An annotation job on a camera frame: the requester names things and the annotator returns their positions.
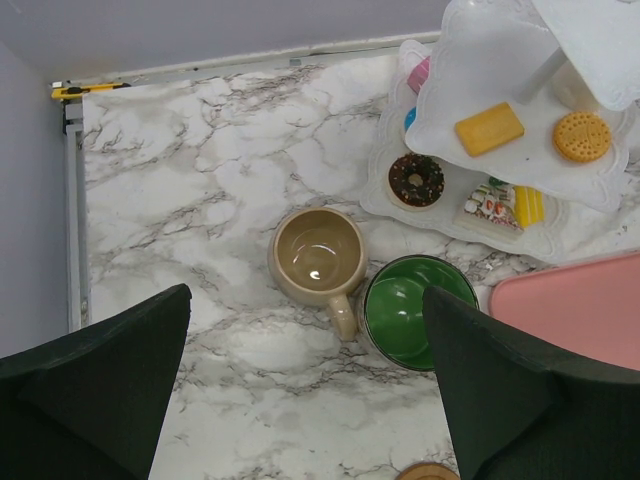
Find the white three-tier cake stand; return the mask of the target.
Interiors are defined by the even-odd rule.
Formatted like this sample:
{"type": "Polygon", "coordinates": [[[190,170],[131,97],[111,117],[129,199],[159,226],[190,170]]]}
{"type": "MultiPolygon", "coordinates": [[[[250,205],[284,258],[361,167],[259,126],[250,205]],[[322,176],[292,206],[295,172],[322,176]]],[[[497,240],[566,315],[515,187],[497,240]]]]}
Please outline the white three-tier cake stand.
{"type": "Polygon", "coordinates": [[[369,213],[435,230],[466,242],[540,261],[567,261],[635,250],[639,246],[639,190],[634,174],[639,154],[639,110],[602,110],[612,144],[599,160],[573,163],[554,148],[554,125],[567,110],[545,87],[527,104],[518,87],[556,49],[556,41],[528,1],[454,1],[444,13],[440,39],[430,52],[431,73],[416,95],[406,81],[424,48],[405,42],[388,105],[378,124],[360,198],[369,213]],[[469,156],[454,126],[507,102],[525,134],[477,157],[469,156]],[[404,118],[416,119],[404,131],[404,118]],[[387,193],[393,162],[416,151],[430,155],[445,175],[442,197],[425,210],[405,210],[387,193]],[[538,190],[545,220],[526,228],[513,243],[454,224],[468,195],[490,178],[538,190]]]}

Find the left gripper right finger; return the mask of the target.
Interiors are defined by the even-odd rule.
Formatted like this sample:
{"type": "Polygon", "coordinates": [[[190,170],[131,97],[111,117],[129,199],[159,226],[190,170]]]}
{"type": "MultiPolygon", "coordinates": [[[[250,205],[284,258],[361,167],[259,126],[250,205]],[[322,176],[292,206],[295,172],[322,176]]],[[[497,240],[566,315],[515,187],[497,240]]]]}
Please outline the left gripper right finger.
{"type": "Polygon", "coordinates": [[[463,479],[636,479],[639,373],[554,346],[440,287],[423,319],[463,479]]]}

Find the square yellow biscuit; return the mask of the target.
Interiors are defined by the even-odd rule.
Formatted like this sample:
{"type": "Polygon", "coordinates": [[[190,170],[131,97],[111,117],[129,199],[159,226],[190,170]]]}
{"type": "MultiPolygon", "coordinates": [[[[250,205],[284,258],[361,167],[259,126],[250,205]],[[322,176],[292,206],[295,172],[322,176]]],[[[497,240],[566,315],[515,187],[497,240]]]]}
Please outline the square yellow biscuit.
{"type": "Polygon", "coordinates": [[[458,121],[455,133],[471,157],[483,155],[525,134],[525,129],[507,102],[458,121]]]}

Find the yellow layered cake slice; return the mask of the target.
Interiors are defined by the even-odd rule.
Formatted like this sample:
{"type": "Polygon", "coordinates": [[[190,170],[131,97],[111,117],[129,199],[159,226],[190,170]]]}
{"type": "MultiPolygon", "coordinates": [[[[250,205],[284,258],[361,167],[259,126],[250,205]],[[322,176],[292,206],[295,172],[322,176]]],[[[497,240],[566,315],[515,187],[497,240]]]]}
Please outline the yellow layered cake slice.
{"type": "Polygon", "coordinates": [[[545,220],[544,200],[541,192],[525,186],[516,186],[514,217],[522,229],[545,220]]]}

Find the chocolate sprinkled donut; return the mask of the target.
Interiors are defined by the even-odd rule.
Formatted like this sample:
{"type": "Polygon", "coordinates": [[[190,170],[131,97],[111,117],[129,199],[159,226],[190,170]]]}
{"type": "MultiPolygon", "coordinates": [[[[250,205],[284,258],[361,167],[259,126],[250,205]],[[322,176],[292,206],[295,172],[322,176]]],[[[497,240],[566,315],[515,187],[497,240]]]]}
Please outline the chocolate sprinkled donut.
{"type": "Polygon", "coordinates": [[[405,210],[433,206],[445,190],[445,175],[432,156],[407,153],[390,166],[386,177],[390,200],[405,210]]]}

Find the blue frosted donut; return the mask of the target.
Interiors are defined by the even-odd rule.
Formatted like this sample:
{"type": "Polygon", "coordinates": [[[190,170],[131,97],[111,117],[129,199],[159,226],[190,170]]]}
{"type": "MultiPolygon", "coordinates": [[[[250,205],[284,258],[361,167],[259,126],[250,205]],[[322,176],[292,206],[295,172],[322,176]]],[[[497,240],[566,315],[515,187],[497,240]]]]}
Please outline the blue frosted donut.
{"type": "Polygon", "coordinates": [[[404,131],[407,131],[416,119],[416,108],[411,108],[404,118],[404,131]]]}

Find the sprinkled white cake slice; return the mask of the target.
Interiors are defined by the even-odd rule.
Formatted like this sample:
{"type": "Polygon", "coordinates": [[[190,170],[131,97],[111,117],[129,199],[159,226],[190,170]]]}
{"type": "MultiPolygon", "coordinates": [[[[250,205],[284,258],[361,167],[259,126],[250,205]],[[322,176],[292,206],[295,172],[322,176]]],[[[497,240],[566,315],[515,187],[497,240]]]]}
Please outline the sprinkled white cake slice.
{"type": "Polygon", "coordinates": [[[487,237],[513,243],[524,229],[514,214],[515,190],[512,185],[479,184],[454,217],[454,224],[487,237]]]}

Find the orange round cookie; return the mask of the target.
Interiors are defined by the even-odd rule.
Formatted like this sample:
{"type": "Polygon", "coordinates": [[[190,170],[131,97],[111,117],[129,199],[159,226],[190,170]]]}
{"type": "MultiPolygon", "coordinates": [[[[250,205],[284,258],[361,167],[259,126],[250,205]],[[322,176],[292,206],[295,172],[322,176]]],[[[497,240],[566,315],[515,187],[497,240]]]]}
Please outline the orange round cookie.
{"type": "Polygon", "coordinates": [[[565,115],[556,123],[552,143],[567,160],[590,163],[608,152],[612,143],[612,133],[599,115],[577,111],[565,115]]]}

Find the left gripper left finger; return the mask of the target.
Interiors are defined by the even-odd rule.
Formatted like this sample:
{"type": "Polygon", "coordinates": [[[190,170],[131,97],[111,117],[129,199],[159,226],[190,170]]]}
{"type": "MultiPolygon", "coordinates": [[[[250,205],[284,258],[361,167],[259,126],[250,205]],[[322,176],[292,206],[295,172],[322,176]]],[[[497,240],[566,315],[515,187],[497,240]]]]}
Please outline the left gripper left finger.
{"type": "Polygon", "coordinates": [[[172,286],[1,361],[4,479],[146,479],[181,362],[191,291],[172,286]]]}

